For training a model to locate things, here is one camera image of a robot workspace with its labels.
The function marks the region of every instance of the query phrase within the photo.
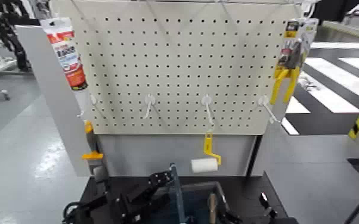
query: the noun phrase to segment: black table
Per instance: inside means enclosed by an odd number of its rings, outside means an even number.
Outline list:
[[[133,186],[141,181],[146,181],[146,177],[111,177],[112,192],[119,195],[123,189]],[[218,181],[224,191],[227,203],[230,209],[241,216],[246,224],[266,224],[270,219],[263,216],[264,208],[260,205],[259,195],[261,192],[266,193],[270,205],[278,212],[278,218],[287,217],[284,207],[282,206],[268,176],[264,174],[262,177],[241,177],[241,176],[193,176],[180,177],[182,185],[190,183]],[[89,202],[100,194],[97,191],[97,184],[90,178],[81,197],[81,202]],[[107,206],[100,207],[92,212],[95,224],[112,224]]]

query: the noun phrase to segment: white roller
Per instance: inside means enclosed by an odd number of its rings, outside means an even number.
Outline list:
[[[218,170],[218,163],[216,158],[198,158],[191,160],[192,172],[202,173]]]

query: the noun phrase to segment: yellow pliers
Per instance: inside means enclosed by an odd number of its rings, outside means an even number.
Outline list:
[[[285,78],[291,78],[291,83],[289,84],[283,100],[285,103],[289,102],[293,90],[295,89],[295,86],[298,82],[300,64],[302,61],[301,46],[302,45],[299,41],[295,42],[289,59],[283,63],[283,66],[277,65],[276,70],[274,71],[274,78],[276,79],[276,82],[274,82],[270,104],[276,103],[278,90],[280,89],[281,83]]]

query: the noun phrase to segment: floor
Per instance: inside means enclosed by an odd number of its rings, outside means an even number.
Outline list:
[[[338,42],[319,42],[333,37]],[[359,42],[355,39],[319,30],[283,122],[289,134],[349,132],[359,115]]]
[[[359,42],[331,30],[320,31],[317,39],[343,41]],[[323,55],[310,56],[319,58],[312,63],[331,62],[326,56],[332,52],[335,58],[359,58],[359,50],[326,49]],[[306,73],[359,108],[320,79],[316,69],[312,66]],[[359,76],[355,71],[349,72]],[[0,98],[0,224],[60,223],[63,207],[80,198],[87,178],[76,177],[36,80],[1,76],[0,88],[11,95],[10,102]],[[304,120],[317,118],[307,101],[298,94],[295,98],[310,111]],[[267,172],[287,213],[303,224],[342,223],[359,202],[359,174],[345,160],[359,157],[358,146],[346,135],[291,136],[279,125],[268,131],[274,133],[276,145],[261,147],[273,150],[274,162]]]

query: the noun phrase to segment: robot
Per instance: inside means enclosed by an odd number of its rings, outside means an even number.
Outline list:
[[[21,0],[0,0],[0,40],[9,51],[17,57],[17,67],[21,71],[29,71],[30,66],[26,53],[14,31],[14,24],[20,18],[29,18]]]

